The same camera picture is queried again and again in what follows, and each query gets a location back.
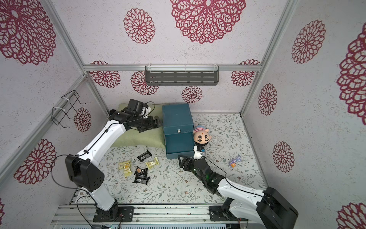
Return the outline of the teal drawer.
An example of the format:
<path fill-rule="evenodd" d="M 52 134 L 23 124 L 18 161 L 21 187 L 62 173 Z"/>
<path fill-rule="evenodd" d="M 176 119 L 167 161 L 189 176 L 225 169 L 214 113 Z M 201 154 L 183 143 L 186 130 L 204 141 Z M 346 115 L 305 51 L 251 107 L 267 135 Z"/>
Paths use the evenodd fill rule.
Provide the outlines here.
<path fill-rule="evenodd" d="M 165 135 L 166 158 L 177 159 L 179 155 L 193 157 L 195 142 L 193 133 Z"/>

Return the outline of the yellow-green cookie packet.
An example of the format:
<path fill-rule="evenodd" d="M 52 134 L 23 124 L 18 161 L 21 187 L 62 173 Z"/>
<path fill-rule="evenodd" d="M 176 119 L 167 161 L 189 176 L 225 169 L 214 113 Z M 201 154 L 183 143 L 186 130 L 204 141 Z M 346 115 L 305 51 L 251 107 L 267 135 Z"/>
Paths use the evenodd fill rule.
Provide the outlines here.
<path fill-rule="evenodd" d="M 148 169 L 153 169 L 154 166 L 160 165 L 160 162 L 157 157 L 155 157 L 152 161 L 145 163 Z"/>

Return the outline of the black orange cookie packet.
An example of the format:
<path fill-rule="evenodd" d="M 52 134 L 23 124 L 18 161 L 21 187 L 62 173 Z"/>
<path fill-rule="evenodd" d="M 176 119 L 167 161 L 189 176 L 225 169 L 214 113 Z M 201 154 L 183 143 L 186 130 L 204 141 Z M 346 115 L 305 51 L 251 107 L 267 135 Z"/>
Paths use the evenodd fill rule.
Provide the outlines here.
<path fill-rule="evenodd" d="M 135 170 L 135 175 L 139 175 L 139 176 L 144 176 L 146 177 L 147 174 L 148 174 L 148 168 L 140 168 L 140 167 L 136 167 L 136 170 Z"/>

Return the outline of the yellow cookie packet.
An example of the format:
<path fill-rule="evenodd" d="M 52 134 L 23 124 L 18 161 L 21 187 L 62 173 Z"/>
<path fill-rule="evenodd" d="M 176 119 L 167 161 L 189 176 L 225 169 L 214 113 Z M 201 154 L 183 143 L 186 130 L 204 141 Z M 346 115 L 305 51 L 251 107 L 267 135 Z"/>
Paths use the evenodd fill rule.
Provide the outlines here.
<path fill-rule="evenodd" d="M 129 177 L 132 174 L 131 164 L 130 160 L 119 163 L 118 169 L 124 171 L 124 177 Z"/>

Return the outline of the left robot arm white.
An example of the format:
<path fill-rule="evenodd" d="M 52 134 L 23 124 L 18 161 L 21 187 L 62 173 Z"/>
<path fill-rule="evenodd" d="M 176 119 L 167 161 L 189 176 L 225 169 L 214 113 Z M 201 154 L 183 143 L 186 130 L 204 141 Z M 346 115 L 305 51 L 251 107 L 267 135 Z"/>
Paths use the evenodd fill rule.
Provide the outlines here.
<path fill-rule="evenodd" d="M 132 129 L 142 133 L 162 125 L 158 116 L 151 116 L 155 107 L 150 107 L 150 104 L 131 99 L 121 111 L 111 110 L 100 133 L 83 150 L 65 158 L 68 177 L 76 185 L 75 190 L 84 191 L 91 197 L 96 207 L 96 218 L 102 222 L 116 221 L 120 215 L 118 201 L 107 190 L 99 164 L 125 132 Z"/>

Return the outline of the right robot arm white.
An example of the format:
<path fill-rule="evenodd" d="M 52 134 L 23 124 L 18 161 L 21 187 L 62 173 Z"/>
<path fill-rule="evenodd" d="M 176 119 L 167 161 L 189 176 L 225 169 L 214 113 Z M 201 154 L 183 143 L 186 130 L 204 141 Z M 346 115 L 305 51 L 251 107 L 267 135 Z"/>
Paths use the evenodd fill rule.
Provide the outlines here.
<path fill-rule="evenodd" d="M 276 189 L 252 189 L 237 184 L 211 170 L 205 157 L 194 159 L 179 155 L 179 166 L 192 172 L 213 195 L 225 198 L 221 207 L 227 219 L 247 219 L 267 229 L 293 229 L 298 211 Z"/>

